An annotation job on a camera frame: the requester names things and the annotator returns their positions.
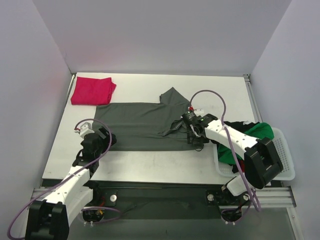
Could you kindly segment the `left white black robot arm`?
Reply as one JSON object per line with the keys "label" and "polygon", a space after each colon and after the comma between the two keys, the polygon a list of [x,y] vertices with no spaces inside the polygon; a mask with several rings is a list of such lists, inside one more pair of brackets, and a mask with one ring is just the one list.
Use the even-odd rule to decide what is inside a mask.
{"label": "left white black robot arm", "polygon": [[101,193],[86,184],[97,171],[100,157],[117,138],[103,126],[92,130],[85,123],[85,127],[80,134],[82,148],[61,184],[30,205],[25,239],[66,240],[71,223],[83,207],[95,206],[101,201]]}

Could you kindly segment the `grey t shirt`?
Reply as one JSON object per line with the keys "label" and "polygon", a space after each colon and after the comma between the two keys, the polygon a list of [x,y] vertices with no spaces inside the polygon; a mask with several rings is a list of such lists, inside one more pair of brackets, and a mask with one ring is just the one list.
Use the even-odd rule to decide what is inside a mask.
{"label": "grey t shirt", "polygon": [[190,102],[176,89],[159,96],[158,103],[124,102],[96,107],[93,128],[106,124],[116,143],[112,151],[188,151],[199,147],[191,141],[181,116]]}

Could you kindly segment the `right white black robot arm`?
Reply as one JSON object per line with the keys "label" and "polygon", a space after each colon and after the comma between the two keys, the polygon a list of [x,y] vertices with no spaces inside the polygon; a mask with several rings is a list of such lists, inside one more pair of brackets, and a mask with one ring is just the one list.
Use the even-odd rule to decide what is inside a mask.
{"label": "right white black robot arm", "polygon": [[229,147],[244,161],[244,168],[240,168],[238,175],[222,187],[221,197],[227,204],[233,204],[241,194],[250,190],[263,189],[284,169],[276,147],[268,137],[259,139],[246,135],[210,113],[201,116],[191,110],[174,121],[171,127],[175,131],[182,125],[189,141],[201,139]]}

